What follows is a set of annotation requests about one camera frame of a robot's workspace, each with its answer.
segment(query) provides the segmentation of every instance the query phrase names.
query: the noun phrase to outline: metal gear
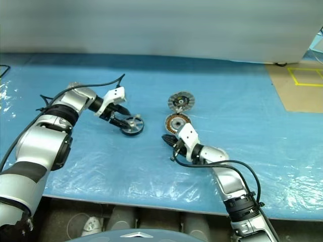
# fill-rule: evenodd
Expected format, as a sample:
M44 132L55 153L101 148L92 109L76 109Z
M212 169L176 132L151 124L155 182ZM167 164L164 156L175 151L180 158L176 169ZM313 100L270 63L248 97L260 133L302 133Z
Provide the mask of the metal gear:
M178 92L168 99L168 107L176 113L190 110L195 103L194 96L189 92Z
M139 116L131 116L124 119L130 126L130 128L120 129L121 132L128 136L138 135L142 132L144 127L144 122Z
M166 130L172 134L175 134L179 128L184 126L187 123L191 123L191 120L188 116L184 114L171 114L166 118L165 126Z

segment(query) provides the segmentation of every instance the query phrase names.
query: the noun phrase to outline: table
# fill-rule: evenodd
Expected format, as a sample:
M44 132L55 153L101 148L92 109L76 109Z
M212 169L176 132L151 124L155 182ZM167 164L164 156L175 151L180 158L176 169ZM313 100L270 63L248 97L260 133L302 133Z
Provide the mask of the table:
M271 218L323 218L322 114L284 107L264 65L224 60L103 54L2 54L12 69L1 79L0 148L6 149L44 105L69 82L103 83L122 73L125 106L145 121L143 133L124 136L116 127L83 112L73 132L65 166L49 175L45 196L226 214L210 169L170 161L163 142L167 99L189 91L186 112L203 144L221 147L250 164L262 185ZM94 89L104 96L108 87ZM7 164L14 163L12 155ZM255 190L251 174L241 168Z

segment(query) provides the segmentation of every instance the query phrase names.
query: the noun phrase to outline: white object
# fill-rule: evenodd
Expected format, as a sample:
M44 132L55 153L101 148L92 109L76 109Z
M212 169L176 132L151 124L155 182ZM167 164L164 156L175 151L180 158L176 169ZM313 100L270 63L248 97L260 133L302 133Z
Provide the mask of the white object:
M124 87L118 87L116 89L110 90L106 93L103 98L103 103L100 109L94 114L95 116L100 117L101 114L104 112L105 108L110 104L113 103L115 105L126 101L126 93Z
M178 138L182 139L185 143L186 147L186 159L189 162L192 162L192 152L196 144L200 143L198 139L198 134L193 128L192 124L185 124L180 130L178 130L177 134Z
M100 219L97 217L89 217L86 221L81 236L86 236L94 233L102 232L102 225Z
M301 60L320 0L0 0L2 52Z

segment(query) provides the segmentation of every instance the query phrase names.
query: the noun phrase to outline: wheel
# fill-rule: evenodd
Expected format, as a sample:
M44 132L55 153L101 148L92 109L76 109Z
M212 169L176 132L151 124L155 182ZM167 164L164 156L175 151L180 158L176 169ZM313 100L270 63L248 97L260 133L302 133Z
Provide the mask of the wheel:
M123 121L127 122L130 126L129 129L120 129L121 132L128 136L139 135L143 131L144 122L137 116L128 117Z

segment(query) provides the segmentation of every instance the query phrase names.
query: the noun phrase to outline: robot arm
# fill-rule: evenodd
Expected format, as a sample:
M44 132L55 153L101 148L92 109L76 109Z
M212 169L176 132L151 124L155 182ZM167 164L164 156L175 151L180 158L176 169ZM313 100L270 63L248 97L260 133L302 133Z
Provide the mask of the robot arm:
M175 156L180 153L193 164L203 165L229 159L224 150L201 145L198 134L191 124L185 124L178 131L177 137L176 143L173 140ZM163 139L171 144L170 136L166 135ZM275 230L240 174L230 168L212 169L219 193L231 219L231 226L236 235L241 237L240 241L278 242Z
M104 98L89 88L76 88L52 101L35 123L21 136L16 146L16 162L0 173L0 228L26 224L34 215L50 171L63 167L72 143L72 130L85 109L122 129L127 122L114 112L130 115L120 106L125 101L124 87L110 90Z

